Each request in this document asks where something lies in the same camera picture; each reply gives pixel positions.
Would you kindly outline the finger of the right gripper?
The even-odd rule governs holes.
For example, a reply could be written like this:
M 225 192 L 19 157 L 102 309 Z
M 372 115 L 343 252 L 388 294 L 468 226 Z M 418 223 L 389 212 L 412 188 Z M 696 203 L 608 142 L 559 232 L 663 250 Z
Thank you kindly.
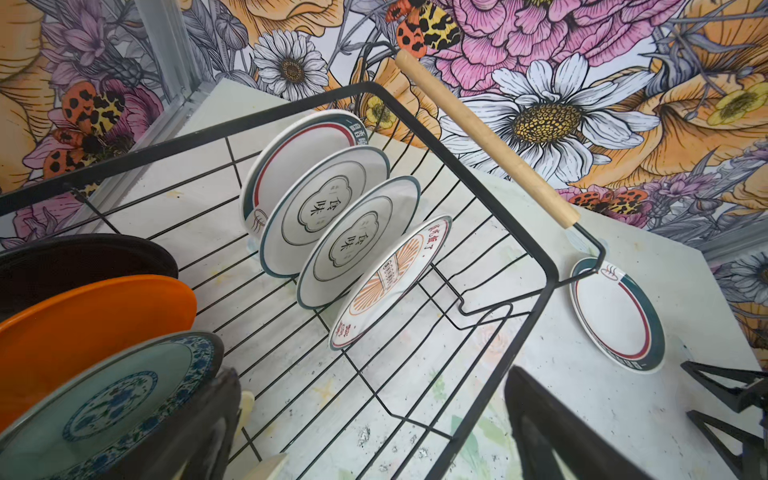
M 767 373 L 685 361 L 681 368 L 736 413 L 749 407 L 767 412 Z
M 763 437 L 696 410 L 688 411 L 687 417 L 737 479 L 767 480 L 767 443 Z

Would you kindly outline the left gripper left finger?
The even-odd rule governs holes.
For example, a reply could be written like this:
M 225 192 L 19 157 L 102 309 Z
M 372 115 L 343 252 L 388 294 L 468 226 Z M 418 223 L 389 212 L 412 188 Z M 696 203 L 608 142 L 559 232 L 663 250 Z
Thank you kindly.
M 101 477 L 221 479 L 238 424 L 240 399 L 237 373 L 222 370 Z

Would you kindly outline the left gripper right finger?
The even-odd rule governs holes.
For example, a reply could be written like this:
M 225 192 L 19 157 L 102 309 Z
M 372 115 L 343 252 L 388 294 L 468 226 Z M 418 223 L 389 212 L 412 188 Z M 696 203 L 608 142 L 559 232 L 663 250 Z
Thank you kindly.
M 524 369 L 504 387 L 512 434 L 525 479 L 647 479 Z

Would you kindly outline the white plate red green rim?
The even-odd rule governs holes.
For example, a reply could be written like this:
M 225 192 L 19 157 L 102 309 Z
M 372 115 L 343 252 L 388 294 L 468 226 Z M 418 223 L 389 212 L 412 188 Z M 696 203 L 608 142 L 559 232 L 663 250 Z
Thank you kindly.
M 634 279 L 596 257 L 578 260 L 569 285 L 577 318 L 600 352 L 622 368 L 651 374 L 661 369 L 666 338 L 660 317 Z

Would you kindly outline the black wire dish rack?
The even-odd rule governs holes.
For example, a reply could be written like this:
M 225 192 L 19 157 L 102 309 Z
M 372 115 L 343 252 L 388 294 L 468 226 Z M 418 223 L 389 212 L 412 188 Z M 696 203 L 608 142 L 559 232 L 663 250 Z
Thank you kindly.
M 420 184 L 413 224 L 448 215 L 452 227 L 417 279 L 339 350 L 329 341 L 347 294 L 311 306 L 296 277 L 262 267 L 242 223 L 241 190 L 271 140 L 377 92 L 359 83 L 290 103 L 230 80 L 206 84 L 130 153 L 1 198 L 9 220 L 96 183 L 66 220 L 39 215 L 33 237 L 123 233 L 174 256 L 198 299 L 196 327 L 223 340 L 224 365 L 255 396 L 230 477 L 281 453 L 285 479 L 493 479 L 520 465 L 507 417 L 490 419 L 492 402 L 552 295 L 575 280 L 530 232 L 542 213 L 526 193 L 503 182 L 503 202 L 433 135 L 416 146 L 372 127 L 369 144 L 393 175 Z

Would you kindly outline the white plate orange sunburst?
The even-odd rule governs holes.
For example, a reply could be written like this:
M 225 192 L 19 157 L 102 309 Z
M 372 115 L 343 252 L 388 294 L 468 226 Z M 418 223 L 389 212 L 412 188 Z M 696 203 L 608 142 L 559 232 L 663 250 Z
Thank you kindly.
M 452 223 L 449 215 L 427 220 L 374 261 L 340 309 L 329 335 L 330 349 L 352 345 L 386 315 L 436 259 Z

